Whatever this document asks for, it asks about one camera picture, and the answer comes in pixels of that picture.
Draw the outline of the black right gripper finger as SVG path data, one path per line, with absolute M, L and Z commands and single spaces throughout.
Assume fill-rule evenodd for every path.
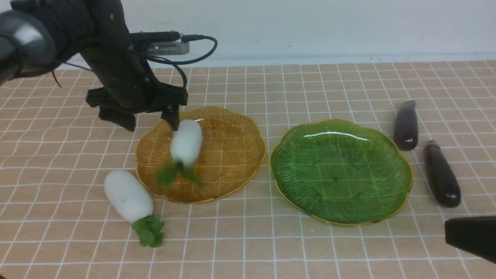
M 496 217 L 459 217 L 444 222 L 445 242 L 496 263 Z

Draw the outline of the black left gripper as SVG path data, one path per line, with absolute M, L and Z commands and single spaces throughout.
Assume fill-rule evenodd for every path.
M 173 131 L 180 124 L 179 108 L 188 102 L 187 78 L 177 62 L 175 67 L 183 84 L 174 86 L 156 78 L 149 61 L 155 56 L 151 48 L 162 41 L 157 39 L 131 39 L 127 43 L 109 39 L 94 39 L 81 50 L 81 55 L 97 76 L 102 86 L 89 90 L 86 102 L 99 107 L 99 118 L 112 122 L 129 132 L 134 132 L 134 114 L 161 112 Z

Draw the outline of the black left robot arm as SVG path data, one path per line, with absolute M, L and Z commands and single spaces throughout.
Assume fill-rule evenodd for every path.
M 154 76 L 148 46 L 178 32 L 131 33 L 119 0 L 12 0 L 1 12 L 1 84 L 53 72 L 81 55 L 101 83 L 88 90 L 87 104 L 99 118 L 133 132 L 138 113 L 160 112 L 176 131 L 186 85 Z

